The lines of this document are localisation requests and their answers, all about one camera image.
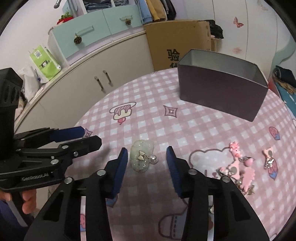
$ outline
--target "round table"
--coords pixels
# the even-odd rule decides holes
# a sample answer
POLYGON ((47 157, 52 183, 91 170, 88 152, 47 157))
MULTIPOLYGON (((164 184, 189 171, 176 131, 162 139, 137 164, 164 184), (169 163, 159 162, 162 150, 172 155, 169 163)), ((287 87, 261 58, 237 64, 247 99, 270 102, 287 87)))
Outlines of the round table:
MULTIPOLYGON (((67 176, 85 178, 116 159, 121 148, 130 151, 139 139, 154 141, 158 163, 137 173, 128 163, 117 200, 108 204, 114 241, 177 240, 181 238, 187 203, 174 191, 166 163, 166 148, 208 177, 233 162, 229 143, 237 141, 243 155, 255 159, 255 194, 246 196, 270 238, 285 225, 296 206, 296 131, 283 101, 268 93, 253 122, 201 105, 178 95, 177 69, 135 79, 96 103, 77 123, 85 136, 102 138, 100 150, 73 160, 67 176), (126 116, 119 119, 118 110, 126 116), (264 169, 263 149, 273 147, 278 172, 264 169)), ((85 199, 81 205, 84 228, 85 199)))

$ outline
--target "finger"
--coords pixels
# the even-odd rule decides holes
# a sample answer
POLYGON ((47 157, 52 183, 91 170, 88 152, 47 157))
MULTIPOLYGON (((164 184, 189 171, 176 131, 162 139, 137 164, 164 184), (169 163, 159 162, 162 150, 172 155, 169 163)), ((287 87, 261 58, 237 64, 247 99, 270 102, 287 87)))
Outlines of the finger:
POLYGON ((36 193, 37 193, 36 189, 24 191, 22 193, 22 198, 23 198, 24 201, 28 201, 32 197, 36 197, 36 193))
POLYGON ((24 214, 29 214, 34 212, 36 208, 36 198, 32 197, 31 199, 29 199, 27 202, 25 202, 22 205, 22 211, 24 212, 24 214))
POLYGON ((10 193, 0 191, 0 200, 5 200, 7 202, 11 201, 10 193))

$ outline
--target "green package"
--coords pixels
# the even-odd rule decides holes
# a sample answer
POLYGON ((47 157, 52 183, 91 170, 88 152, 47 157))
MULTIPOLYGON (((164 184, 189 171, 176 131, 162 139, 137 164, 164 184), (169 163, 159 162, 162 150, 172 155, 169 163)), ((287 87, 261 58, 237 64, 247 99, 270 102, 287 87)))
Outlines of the green package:
POLYGON ((52 54, 44 46, 39 45, 33 51, 33 53, 30 54, 30 58, 36 64, 44 77, 48 80, 51 80, 57 73, 61 71, 61 66, 56 62, 52 54))

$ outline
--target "qr code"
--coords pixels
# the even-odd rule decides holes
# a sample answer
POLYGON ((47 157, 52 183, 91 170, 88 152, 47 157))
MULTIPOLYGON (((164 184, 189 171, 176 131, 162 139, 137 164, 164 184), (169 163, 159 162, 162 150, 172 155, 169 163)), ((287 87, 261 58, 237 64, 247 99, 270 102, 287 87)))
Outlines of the qr code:
POLYGON ((39 52, 39 50, 37 50, 34 55, 36 56, 36 58, 40 58, 42 56, 42 54, 39 52))

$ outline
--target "gray box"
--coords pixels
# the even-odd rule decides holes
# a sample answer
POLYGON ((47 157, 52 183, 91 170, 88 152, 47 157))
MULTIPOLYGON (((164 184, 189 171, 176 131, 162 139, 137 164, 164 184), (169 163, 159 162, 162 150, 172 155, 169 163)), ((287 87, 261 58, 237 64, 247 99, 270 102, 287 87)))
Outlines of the gray box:
POLYGON ((180 99, 253 121, 268 91, 258 66, 229 55, 191 49, 178 62, 180 99))

